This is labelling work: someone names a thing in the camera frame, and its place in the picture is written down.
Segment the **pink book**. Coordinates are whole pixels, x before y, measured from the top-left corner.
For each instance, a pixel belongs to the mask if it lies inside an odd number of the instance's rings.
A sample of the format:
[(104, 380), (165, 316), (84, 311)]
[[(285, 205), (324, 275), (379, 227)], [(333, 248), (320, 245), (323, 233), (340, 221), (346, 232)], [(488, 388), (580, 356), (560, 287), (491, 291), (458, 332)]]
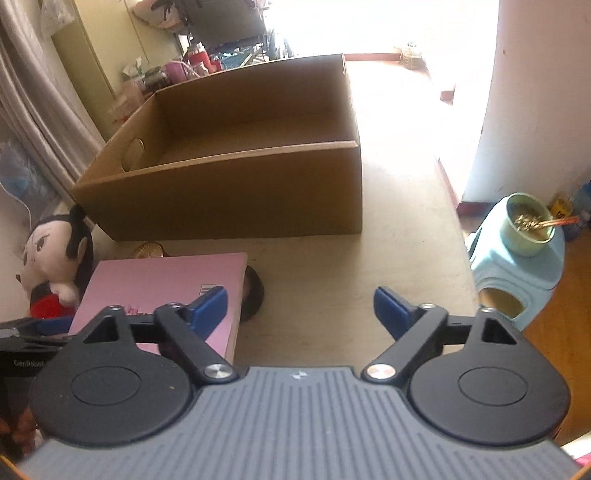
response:
[(166, 303), (188, 304), (214, 286), (228, 292), (228, 313), (206, 343), (225, 359), (235, 357), (247, 255), (225, 253), (105, 260), (91, 277), (73, 318), (74, 335), (100, 310), (120, 305), (128, 314), (150, 314)]

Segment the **light blue plastic stool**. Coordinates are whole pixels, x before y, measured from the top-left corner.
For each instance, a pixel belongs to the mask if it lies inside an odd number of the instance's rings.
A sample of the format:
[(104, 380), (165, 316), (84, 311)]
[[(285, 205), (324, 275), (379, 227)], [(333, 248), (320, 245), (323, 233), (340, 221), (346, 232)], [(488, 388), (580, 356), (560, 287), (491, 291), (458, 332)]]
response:
[(514, 193), (500, 200), (478, 227), (469, 260), (481, 304), (502, 312), (525, 330), (550, 301), (562, 278), (565, 239), (560, 226), (534, 238), (516, 228), (519, 213), (551, 218), (537, 198)]

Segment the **grey curtain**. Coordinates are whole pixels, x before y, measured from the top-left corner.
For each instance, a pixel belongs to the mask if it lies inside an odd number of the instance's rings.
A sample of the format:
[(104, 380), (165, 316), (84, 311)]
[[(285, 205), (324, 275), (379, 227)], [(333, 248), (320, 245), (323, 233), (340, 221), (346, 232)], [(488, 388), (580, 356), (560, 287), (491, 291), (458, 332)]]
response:
[(37, 1), (1, 3), (1, 118), (65, 199), (104, 146)]

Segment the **folding table with clutter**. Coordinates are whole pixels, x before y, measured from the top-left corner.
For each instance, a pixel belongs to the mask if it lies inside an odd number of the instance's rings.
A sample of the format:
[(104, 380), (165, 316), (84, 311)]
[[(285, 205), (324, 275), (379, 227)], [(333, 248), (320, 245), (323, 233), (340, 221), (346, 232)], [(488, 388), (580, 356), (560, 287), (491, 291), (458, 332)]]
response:
[(125, 122), (150, 96), (169, 86), (231, 70), (264, 63), (270, 60), (263, 44), (238, 47), (209, 54), (200, 44), (190, 46), (186, 52), (163, 66), (145, 69), (142, 59), (123, 69), (124, 81), (119, 95), (108, 110), (112, 123)]

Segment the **black tape roll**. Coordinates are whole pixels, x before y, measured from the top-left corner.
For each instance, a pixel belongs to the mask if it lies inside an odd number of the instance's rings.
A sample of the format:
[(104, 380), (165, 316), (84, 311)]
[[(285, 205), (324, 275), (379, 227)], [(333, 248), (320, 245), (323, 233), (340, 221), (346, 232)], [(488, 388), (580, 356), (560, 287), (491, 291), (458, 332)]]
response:
[(245, 279), (242, 289), (242, 310), (240, 311), (240, 322), (252, 319), (263, 305), (264, 287), (263, 282), (252, 266), (245, 268)]

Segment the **black jar gold lid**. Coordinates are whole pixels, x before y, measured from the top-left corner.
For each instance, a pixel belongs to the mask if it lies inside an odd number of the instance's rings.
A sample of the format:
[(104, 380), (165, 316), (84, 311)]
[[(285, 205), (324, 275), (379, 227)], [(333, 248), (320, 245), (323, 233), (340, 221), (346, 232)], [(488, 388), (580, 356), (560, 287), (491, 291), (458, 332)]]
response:
[(131, 253), (130, 257), (134, 259), (144, 258), (164, 258), (167, 253), (164, 247), (158, 242), (143, 242), (138, 245)]

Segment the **green bowl with chopsticks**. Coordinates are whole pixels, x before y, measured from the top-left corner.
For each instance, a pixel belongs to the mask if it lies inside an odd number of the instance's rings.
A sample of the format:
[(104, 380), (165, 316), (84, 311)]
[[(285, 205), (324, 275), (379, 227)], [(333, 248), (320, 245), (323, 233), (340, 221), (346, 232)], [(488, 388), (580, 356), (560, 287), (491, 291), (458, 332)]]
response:
[(555, 218), (535, 197), (514, 193), (504, 199), (501, 240), (512, 253), (523, 257), (538, 255), (554, 239), (557, 229), (579, 222), (580, 217)]

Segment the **brown cardboard box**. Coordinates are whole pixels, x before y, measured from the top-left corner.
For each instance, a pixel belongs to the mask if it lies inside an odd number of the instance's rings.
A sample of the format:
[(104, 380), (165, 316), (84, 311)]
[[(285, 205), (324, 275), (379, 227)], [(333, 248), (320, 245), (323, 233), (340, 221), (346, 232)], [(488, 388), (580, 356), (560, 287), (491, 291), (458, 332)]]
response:
[(271, 61), (161, 89), (71, 193), (116, 241), (358, 234), (362, 154), (345, 58)]

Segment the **plush doll red shirt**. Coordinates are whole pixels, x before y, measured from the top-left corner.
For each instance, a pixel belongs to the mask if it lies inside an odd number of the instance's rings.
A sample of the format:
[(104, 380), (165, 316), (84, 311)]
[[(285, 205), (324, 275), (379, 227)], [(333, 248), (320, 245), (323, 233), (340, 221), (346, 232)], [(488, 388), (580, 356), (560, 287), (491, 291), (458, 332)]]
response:
[(86, 213), (74, 205), (41, 219), (30, 232), (16, 275), (36, 319), (73, 315), (93, 271), (94, 249)]

